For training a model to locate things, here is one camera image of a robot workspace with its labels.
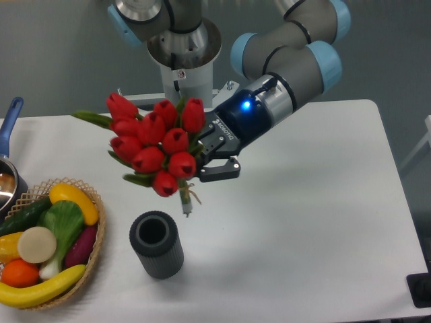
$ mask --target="white radish slice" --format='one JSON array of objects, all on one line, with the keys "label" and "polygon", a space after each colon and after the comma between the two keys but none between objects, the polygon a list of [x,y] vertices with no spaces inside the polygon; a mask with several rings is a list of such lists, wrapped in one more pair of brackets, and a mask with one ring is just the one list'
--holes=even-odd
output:
[{"label": "white radish slice", "polygon": [[18,240],[18,253],[22,260],[39,264],[48,260],[57,248],[54,234],[45,227],[31,227]]}]

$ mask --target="light blue joint cap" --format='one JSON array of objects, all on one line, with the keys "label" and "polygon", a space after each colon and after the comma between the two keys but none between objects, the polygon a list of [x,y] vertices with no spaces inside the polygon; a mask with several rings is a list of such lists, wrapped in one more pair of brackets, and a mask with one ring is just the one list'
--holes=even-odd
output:
[{"label": "light blue joint cap", "polygon": [[242,58],[244,56],[244,50],[247,46],[247,42],[255,35],[255,33],[249,32],[239,36],[230,50],[230,64],[235,72],[245,77],[244,70],[242,68]]},{"label": "light blue joint cap", "polygon": [[341,59],[335,49],[328,43],[320,40],[306,45],[316,58],[317,64],[321,69],[323,80],[323,92],[326,92],[335,85],[343,74]]},{"label": "light blue joint cap", "polygon": [[126,44],[132,47],[137,47],[142,44],[142,41],[140,41],[131,31],[118,11],[114,8],[114,5],[110,5],[108,7],[108,16],[114,24],[115,30],[120,34],[120,37],[126,42]]},{"label": "light blue joint cap", "polygon": [[352,24],[352,17],[350,16],[350,11],[348,6],[341,0],[330,0],[337,13],[337,35],[334,42],[342,39],[350,29]]}]

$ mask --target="blue led light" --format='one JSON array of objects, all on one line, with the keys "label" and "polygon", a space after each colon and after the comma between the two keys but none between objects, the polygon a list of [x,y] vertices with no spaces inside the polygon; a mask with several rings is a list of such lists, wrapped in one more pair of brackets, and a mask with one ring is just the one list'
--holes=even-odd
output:
[{"label": "blue led light", "polygon": [[250,110],[250,107],[251,107],[251,103],[250,103],[250,101],[244,101],[244,102],[241,104],[241,109],[242,109],[243,111],[248,111],[248,110]]}]

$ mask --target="ribbed cylinder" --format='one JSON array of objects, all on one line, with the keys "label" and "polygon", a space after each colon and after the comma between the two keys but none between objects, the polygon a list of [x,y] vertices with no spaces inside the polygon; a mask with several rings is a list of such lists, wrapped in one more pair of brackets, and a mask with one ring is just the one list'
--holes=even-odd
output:
[{"label": "ribbed cylinder", "polygon": [[145,271],[157,279],[175,275],[184,253],[173,218],[161,211],[140,215],[132,224],[129,239]]}]

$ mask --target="green cabbage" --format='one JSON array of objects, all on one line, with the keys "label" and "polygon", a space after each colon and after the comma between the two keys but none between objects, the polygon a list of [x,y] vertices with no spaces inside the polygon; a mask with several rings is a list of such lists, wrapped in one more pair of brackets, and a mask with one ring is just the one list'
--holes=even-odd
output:
[{"label": "green cabbage", "polygon": [[66,253],[84,228],[84,216],[78,204],[59,201],[41,215],[38,225],[50,229],[57,239],[55,253],[42,264],[39,270],[40,278],[47,280],[62,271]]}]

